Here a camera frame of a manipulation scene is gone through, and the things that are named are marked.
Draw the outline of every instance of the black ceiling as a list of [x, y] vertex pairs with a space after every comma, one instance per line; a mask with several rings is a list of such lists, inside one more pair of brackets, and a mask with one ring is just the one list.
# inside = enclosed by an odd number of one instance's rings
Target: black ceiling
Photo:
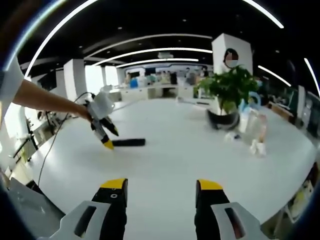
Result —
[[[20, 63], [29, 62], [56, 24], [84, 2], [85, 0], [69, 0], [51, 14], [20, 51]], [[315, 75], [319, 76], [320, 62], [316, 57], [316, 52], [319, 51], [316, 47], [318, 38], [314, 34], [319, 21], [315, 2], [256, 2], [268, 9], [284, 25], [284, 29], [280, 29], [242, 0], [98, 0], [66, 23], [38, 57], [59, 57], [59, 60], [54, 64], [35, 66], [31, 75], [49, 71], [54, 66], [60, 67], [70, 58], [83, 58], [109, 45], [146, 35], [197, 34], [215, 39], [221, 33], [226, 33], [251, 43], [255, 75], [260, 74], [257, 66], [262, 65], [288, 82], [304, 85], [309, 91], [317, 93], [304, 62], [304, 58], [308, 58]], [[211, 41], [186, 36], [148, 38], [110, 48], [93, 57], [107, 59], [152, 48], [183, 47], [211, 50]], [[155, 59], [157, 54], [143, 53], [117, 60], [129, 63]], [[213, 63], [210, 53], [173, 51], [172, 54], [177, 58], [197, 58], [203, 64]]]

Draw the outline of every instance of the wire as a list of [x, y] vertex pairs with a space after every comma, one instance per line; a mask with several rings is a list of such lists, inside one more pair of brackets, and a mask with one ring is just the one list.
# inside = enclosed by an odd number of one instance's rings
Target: wire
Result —
[[[73, 102], [75, 103], [76, 101], [78, 101], [78, 100], [79, 100], [83, 95], [85, 95], [85, 94], [92, 94], [92, 93], [86, 91], [86, 92], [82, 93], [80, 96], [78, 96], [77, 99], [74, 100]], [[45, 166], [45, 162], [46, 162], [46, 160], [47, 160], [47, 157], [48, 157], [48, 155], [49, 155], [49, 153], [50, 153], [50, 151], [51, 151], [51, 149], [52, 149], [52, 147], [53, 147], [53, 145], [54, 145], [54, 143], [55, 143], [55, 140], [56, 140], [56, 137], [57, 137], [57, 135], [58, 135], [58, 133], [59, 133], [59, 130], [61, 129], [61, 126], [64, 124], [64, 122], [67, 120], [68, 115], [69, 115], [69, 112], [65, 115], [64, 119], [62, 120], [61, 124], [59, 125], [59, 127], [58, 127], [58, 129], [57, 129], [57, 131], [56, 131], [56, 133], [55, 133], [55, 136], [54, 136], [54, 138], [53, 138], [53, 141], [52, 141], [52, 143], [51, 143], [51, 146], [50, 146], [48, 152], [46, 153], [46, 155], [45, 155], [45, 157], [44, 157], [44, 159], [43, 159], [43, 163], [42, 163], [41, 170], [40, 170], [40, 174], [39, 174], [38, 187], [40, 187], [40, 179], [41, 179], [42, 171], [43, 171], [43, 169], [44, 169], [44, 166]]]

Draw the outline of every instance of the black pot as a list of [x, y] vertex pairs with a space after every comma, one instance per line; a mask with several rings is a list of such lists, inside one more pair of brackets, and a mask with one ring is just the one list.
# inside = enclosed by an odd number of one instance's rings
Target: black pot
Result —
[[238, 126], [240, 122], [240, 115], [238, 111], [234, 111], [227, 115], [217, 115], [207, 109], [206, 115], [210, 125], [216, 130], [232, 130]]

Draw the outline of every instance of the green leaves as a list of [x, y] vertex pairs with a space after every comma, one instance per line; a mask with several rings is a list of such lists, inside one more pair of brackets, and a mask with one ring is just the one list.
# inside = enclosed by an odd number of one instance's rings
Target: green leaves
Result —
[[199, 88], [211, 98], [218, 97], [221, 107], [228, 113], [229, 103], [239, 106], [242, 99], [248, 103], [249, 92], [256, 92], [258, 84], [247, 69], [238, 65], [228, 72], [207, 77], [198, 84]]

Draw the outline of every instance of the hand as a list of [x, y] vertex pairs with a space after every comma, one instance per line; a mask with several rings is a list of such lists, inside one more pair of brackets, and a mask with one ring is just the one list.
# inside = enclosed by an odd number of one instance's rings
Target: hand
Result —
[[83, 119], [88, 120], [90, 123], [92, 122], [92, 117], [89, 114], [87, 108], [83, 105], [78, 105], [77, 111], [75, 112], [75, 114]]

